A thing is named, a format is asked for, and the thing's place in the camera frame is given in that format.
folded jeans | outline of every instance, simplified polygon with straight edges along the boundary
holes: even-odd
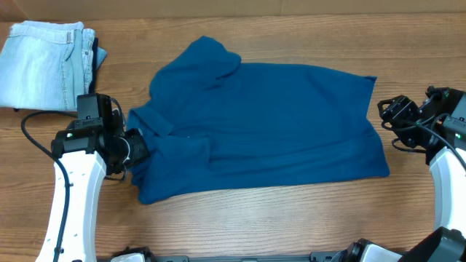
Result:
[[[0,106],[75,111],[92,81],[94,38],[81,22],[13,25],[0,54]]]

wall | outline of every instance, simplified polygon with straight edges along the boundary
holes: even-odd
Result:
[[[465,0],[0,0],[0,20],[466,12]]]

blue polo shirt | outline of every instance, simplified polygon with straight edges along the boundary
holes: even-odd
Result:
[[[241,63],[201,37],[152,80],[130,110],[151,152],[131,169],[139,200],[227,188],[385,177],[367,120],[376,77],[310,65]]]

clothing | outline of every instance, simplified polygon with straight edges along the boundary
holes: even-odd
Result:
[[[89,93],[95,92],[95,82],[97,81],[97,46],[99,45],[99,38],[94,38],[92,44],[92,81],[89,84]]]
[[[130,110],[150,158],[132,168],[144,204],[179,194],[388,176],[367,120],[376,77],[241,63],[208,37],[160,70]]]
[[[92,81],[94,37],[81,22],[14,24],[0,55],[0,106],[75,111]]]
[[[105,60],[106,57],[107,51],[100,47],[97,47],[97,69],[100,68],[100,65],[102,65],[102,62]]]

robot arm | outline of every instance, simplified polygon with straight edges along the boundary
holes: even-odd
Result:
[[[128,167],[149,156],[140,131],[124,131],[121,109],[112,111],[109,96],[80,95],[77,103],[78,119],[52,141],[52,154],[66,174],[55,163],[52,212],[37,262],[96,261],[95,219],[103,179],[120,172],[126,176]],[[65,178],[69,179],[68,205]],[[63,217],[66,223],[59,239]],[[58,252],[57,243],[61,243]],[[137,261],[135,255],[130,261]]]
[[[426,164],[430,166],[435,186],[434,229],[441,226],[456,229],[466,237],[466,171],[463,160],[466,159],[466,94],[448,87],[430,86],[426,95],[428,99],[420,107],[403,95],[380,102],[382,126],[398,136],[394,142],[399,140],[408,148],[421,146],[425,149]],[[412,127],[406,121],[416,122],[436,135]]]

